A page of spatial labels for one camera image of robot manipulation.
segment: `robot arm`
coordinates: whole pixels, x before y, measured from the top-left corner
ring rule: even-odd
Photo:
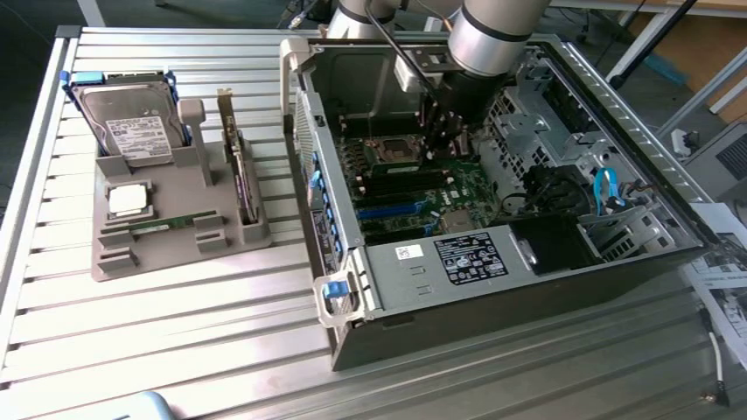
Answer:
[[[376,24],[391,31],[397,9],[429,13],[432,8],[447,12],[460,4],[461,0],[429,0],[425,7],[417,0],[340,0],[328,37],[391,38]],[[464,0],[448,38],[449,54],[461,71],[445,73],[436,88],[424,87],[428,95],[421,103],[420,123],[427,149],[444,149],[463,125],[481,119],[548,5],[549,0]]]

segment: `floor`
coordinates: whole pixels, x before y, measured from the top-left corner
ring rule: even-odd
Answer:
[[[155,7],[152,0],[97,2],[109,26],[275,28],[287,0],[171,0],[163,8]],[[396,23],[408,30],[420,30],[424,21],[423,16],[407,13],[396,17]],[[536,31],[556,33],[573,40],[583,21],[579,10],[551,9]],[[57,25],[84,24],[76,0],[0,0],[0,33],[4,36],[0,77],[5,82],[5,105],[0,114],[0,214],[10,194],[54,30]],[[307,22],[305,25],[313,27],[315,24]],[[613,31],[597,17],[591,17],[588,38],[579,48],[592,62],[597,60]],[[599,63],[603,74],[612,68],[625,47],[621,42],[612,45]],[[645,66],[636,70],[620,92],[652,129],[692,96],[685,86],[676,85]],[[723,127],[721,120],[701,108],[687,118],[681,128],[697,130],[700,137],[708,139]]]

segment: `aluminum slotted surface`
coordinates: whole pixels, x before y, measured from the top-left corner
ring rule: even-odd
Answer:
[[[216,88],[233,89],[275,246],[93,282],[94,143],[54,89],[4,268],[0,417],[116,418],[127,396],[153,389],[179,418],[743,418],[747,375],[732,362],[736,408],[697,399],[713,356],[675,276],[592,309],[331,372],[280,127],[277,44],[288,34],[90,28],[66,41],[72,71],[169,67],[181,97],[205,101],[205,141],[220,140]]]

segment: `hard drive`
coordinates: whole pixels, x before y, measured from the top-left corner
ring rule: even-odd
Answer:
[[[64,89],[97,139],[101,156],[121,155],[132,167],[172,162],[172,148],[189,145],[176,112],[171,73],[74,73]]]

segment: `paper document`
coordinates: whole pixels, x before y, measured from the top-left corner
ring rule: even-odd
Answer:
[[[681,267],[725,345],[747,368],[747,228],[723,203],[693,204],[721,240],[719,251]]]

